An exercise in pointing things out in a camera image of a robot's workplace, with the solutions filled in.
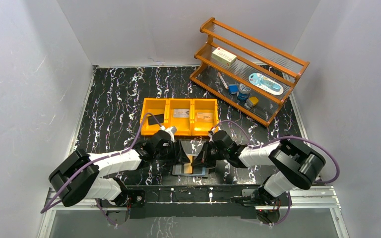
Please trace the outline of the grey card holder wallet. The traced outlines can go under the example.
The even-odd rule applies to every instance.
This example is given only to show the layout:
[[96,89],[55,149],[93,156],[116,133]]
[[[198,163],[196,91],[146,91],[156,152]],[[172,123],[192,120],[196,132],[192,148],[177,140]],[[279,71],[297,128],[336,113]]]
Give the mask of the grey card holder wallet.
[[172,175],[206,178],[208,177],[208,170],[205,167],[192,167],[190,164],[180,164],[173,166]]

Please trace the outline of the orange credit card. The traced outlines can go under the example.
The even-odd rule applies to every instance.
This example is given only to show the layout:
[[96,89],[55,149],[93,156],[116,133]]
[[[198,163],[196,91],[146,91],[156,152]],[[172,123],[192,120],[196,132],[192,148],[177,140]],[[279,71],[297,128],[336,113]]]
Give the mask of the orange credit card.
[[192,167],[191,163],[183,164],[181,172],[182,172],[182,174],[185,174],[185,175],[193,174],[193,167]]

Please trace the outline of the yellow plastic triple bin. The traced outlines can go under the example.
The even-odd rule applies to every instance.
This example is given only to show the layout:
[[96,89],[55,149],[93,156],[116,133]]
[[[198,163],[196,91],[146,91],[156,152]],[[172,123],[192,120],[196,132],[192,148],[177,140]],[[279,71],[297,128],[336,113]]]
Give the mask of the yellow plastic triple bin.
[[174,126],[176,136],[208,136],[220,122],[216,99],[145,98],[140,120],[141,135],[153,135],[160,124]]

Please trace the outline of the orange wooden shelf rack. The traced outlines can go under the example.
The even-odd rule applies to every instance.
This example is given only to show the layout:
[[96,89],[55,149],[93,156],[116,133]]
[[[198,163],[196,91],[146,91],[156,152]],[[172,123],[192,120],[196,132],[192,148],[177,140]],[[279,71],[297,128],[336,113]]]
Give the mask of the orange wooden shelf rack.
[[[200,60],[201,64],[191,74],[191,81],[257,122],[269,126],[310,63],[214,17],[204,22],[199,30],[207,35],[207,40],[194,54],[194,58]],[[212,59],[211,53],[217,47],[236,55],[236,61],[231,66],[226,66]],[[250,87],[252,89],[250,97],[257,97],[259,103],[254,108],[246,108],[245,101],[238,100],[237,94],[232,95],[227,90],[220,89],[215,84],[215,81],[219,79],[218,72],[222,74],[228,85],[242,83]],[[269,77],[280,84],[284,92],[276,96],[252,85],[248,79],[252,73],[261,73]]]

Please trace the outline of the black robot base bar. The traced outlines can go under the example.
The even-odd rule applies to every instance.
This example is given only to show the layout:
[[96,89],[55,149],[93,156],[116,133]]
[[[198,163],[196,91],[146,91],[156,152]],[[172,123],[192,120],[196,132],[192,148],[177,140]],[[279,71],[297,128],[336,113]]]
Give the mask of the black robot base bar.
[[279,201],[262,201],[257,189],[257,185],[128,186],[130,217],[240,217],[277,222]]

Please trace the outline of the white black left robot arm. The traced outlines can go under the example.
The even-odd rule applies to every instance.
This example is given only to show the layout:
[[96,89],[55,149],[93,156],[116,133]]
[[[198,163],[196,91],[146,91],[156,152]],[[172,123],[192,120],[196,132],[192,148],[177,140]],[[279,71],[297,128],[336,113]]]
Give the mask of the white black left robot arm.
[[153,161],[176,165],[189,163],[190,159],[181,141],[174,138],[174,132],[165,129],[123,151],[88,154],[77,149],[50,173],[49,182],[65,207],[83,199],[107,200],[122,207],[135,203],[139,193],[109,175],[140,170]]

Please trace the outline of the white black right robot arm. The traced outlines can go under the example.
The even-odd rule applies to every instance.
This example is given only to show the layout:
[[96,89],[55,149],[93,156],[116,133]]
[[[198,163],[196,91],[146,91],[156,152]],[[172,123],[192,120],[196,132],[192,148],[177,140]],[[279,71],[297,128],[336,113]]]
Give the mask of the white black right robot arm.
[[284,136],[263,146],[237,144],[227,132],[214,133],[192,161],[193,167],[213,168],[216,162],[226,160],[236,168],[274,165],[278,172],[249,197],[273,205],[279,196],[293,188],[308,190],[326,164],[325,158],[306,145],[302,138]]

